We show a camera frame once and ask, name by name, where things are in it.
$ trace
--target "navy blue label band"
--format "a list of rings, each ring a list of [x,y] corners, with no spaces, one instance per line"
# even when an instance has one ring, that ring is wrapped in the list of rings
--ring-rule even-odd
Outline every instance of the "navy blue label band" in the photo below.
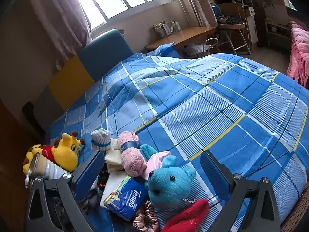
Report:
[[[127,141],[125,143],[123,143],[123,145],[121,146],[121,151],[125,151],[128,148],[138,148],[137,143],[135,141]]]
[[[98,146],[98,147],[108,147],[110,144],[111,144],[111,140],[109,140],[109,142],[107,144],[100,144],[100,143],[97,143],[95,142],[93,139],[91,140],[91,143],[94,144],[95,146]]]

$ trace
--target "wooden table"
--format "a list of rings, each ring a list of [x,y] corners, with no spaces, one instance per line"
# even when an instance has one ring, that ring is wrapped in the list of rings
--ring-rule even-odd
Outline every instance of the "wooden table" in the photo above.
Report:
[[[175,49],[182,47],[188,43],[193,42],[194,40],[204,37],[205,41],[207,39],[207,35],[215,32],[215,27],[194,27],[194,28],[186,28],[182,31],[176,32],[172,35],[164,37],[154,43],[146,46],[146,49],[149,51],[155,50],[157,47],[163,44],[174,43],[173,46]]]

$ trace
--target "screw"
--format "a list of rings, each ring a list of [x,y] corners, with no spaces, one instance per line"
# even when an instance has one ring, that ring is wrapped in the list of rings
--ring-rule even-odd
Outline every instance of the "screw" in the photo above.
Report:
[[[64,179],[70,179],[71,178],[71,174],[70,173],[65,173],[62,177],[64,178]]]
[[[269,180],[268,178],[266,178],[266,177],[263,177],[263,178],[262,178],[262,182],[270,183],[270,180]]]
[[[243,177],[241,176],[241,174],[239,174],[239,173],[233,174],[233,177],[234,177],[234,179],[236,179],[236,180],[240,180],[240,179],[243,178]]]

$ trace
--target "brown satin scrunchie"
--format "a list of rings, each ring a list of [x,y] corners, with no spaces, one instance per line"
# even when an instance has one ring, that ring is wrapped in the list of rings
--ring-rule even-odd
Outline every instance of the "brown satin scrunchie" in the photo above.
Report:
[[[151,228],[146,226],[144,222],[145,219],[150,222]],[[150,201],[147,200],[144,206],[141,206],[140,209],[136,212],[133,226],[142,232],[159,232],[160,226],[158,218]]]

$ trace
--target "basket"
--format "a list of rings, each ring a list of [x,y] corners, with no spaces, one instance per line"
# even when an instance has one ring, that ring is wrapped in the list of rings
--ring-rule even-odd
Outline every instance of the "basket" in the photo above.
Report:
[[[298,225],[309,206],[309,187],[304,189],[297,203],[281,224],[281,232],[291,232]]]

